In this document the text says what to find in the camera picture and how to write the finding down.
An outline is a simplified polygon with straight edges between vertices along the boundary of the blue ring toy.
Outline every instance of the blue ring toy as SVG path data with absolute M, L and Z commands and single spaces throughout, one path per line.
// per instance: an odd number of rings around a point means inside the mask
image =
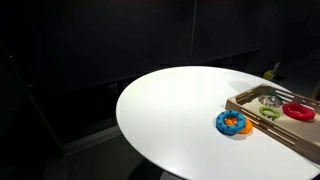
M 227 117 L 234 117 L 237 119 L 237 123 L 233 126 L 228 126 L 224 123 Z M 216 127 L 225 135 L 235 135 L 240 132 L 246 126 L 246 118 L 238 111 L 224 111 L 217 116 Z

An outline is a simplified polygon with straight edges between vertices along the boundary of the yellow object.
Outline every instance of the yellow object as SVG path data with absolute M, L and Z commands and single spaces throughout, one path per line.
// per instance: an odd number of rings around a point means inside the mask
M 272 74 L 272 70 L 269 70 L 263 74 L 263 79 L 271 81 L 274 75 Z
M 237 123 L 237 119 L 234 117 L 228 117 L 225 119 L 224 123 L 228 126 L 233 126 Z M 246 118 L 246 126 L 240 132 L 238 132 L 238 134 L 248 134 L 249 132 L 252 131 L 252 129 L 253 129 L 252 122 Z

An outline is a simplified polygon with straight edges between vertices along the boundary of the dark wall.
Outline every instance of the dark wall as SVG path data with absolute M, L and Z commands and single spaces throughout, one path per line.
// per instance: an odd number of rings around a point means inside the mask
M 256 50 L 251 64 L 253 71 L 262 72 L 279 60 L 288 63 L 317 49 L 312 38 L 319 34 L 314 28 L 319 3 L 314 0 L 0 3 L 0 41 L 27 83 L 44 92 Z
M 198 0 L 193 62 L 259 48 L 271 13 L 270 2 Z
M 9 62 L 0 44 L 0 137 L 5 132 L 26 97 L 23 82 Z
M 192 0 L 47 1 L 36 83 L 47 89 L 112 82 L 189 63 Z

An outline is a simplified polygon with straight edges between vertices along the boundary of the tabletop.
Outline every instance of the tabletop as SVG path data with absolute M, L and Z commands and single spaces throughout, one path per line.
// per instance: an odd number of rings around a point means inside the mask
M 118 99 L 116 117 L 139 153 L 184 179 L 315 177 L 318 166 L 258 129 L 232 137 L 216 129 L 227 99 L 262 83 L 284 89 L 222 68 L 164 69 L 131 83 Z

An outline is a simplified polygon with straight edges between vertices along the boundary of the dark floor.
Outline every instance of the dark floor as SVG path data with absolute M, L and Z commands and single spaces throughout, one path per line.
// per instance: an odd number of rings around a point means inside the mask
M 119 136 L 70 157 L 48 159 L 44 180 L 159 180 L 161 174 Z
M 120 93 L 115 84 L 62 94 L 33 94 L 62 144 L 116 125 Z

